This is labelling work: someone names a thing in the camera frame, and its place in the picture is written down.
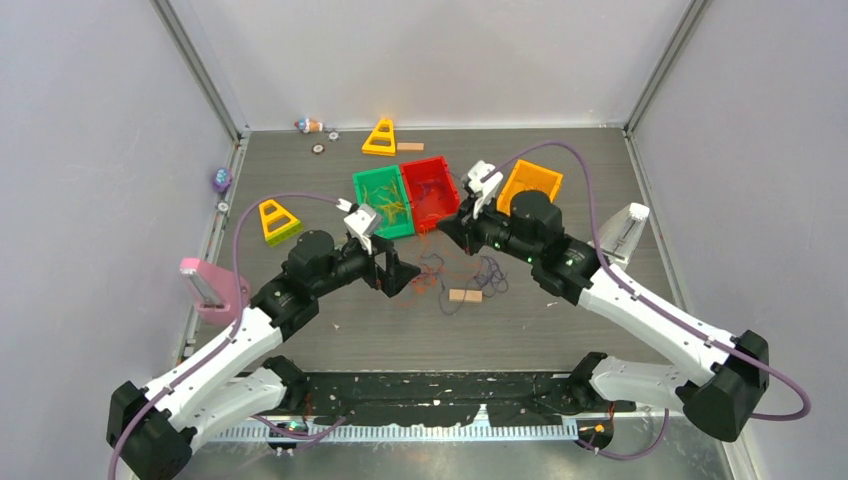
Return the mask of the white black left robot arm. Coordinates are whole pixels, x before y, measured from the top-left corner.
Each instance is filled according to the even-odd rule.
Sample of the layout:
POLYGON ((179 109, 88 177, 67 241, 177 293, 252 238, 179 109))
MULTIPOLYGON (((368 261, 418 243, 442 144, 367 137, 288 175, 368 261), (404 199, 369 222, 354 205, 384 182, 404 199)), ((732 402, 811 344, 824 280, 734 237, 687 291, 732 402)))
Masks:
POLYGON ((400 259, 392 241, 348 235, 342 246, 322 230, 301 235, 280 273, 238 306, 234 321, 187 361, 142 387, 112 394, 107 476, 126 465, 139 479, 172 479, 208 440, 242 420, 277 408, 298 412, 309 378, 270 351, 319 312, 321 297, 356 281, 392 298, 421 270, 400 259))

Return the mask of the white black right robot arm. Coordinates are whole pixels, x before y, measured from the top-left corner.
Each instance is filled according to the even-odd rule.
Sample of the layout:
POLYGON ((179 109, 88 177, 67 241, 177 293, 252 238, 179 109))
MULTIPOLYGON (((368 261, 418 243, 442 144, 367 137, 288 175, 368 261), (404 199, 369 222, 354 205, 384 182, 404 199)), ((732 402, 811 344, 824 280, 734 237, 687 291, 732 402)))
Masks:
POLYGON ((437 224, 465 253, 490 247, 531 267, 546 292, 621 326, 667 359, 657 365, 612 356, 576 377, 574 403, 596 410, 626 400, 678 411, 703 433, 736 441, 769 386, 769 344, 747 330, 712 327, 648 291, 596 248, 566 233, 562 212, 539 191, 513 200, 509 215, 468 198, 437 224))

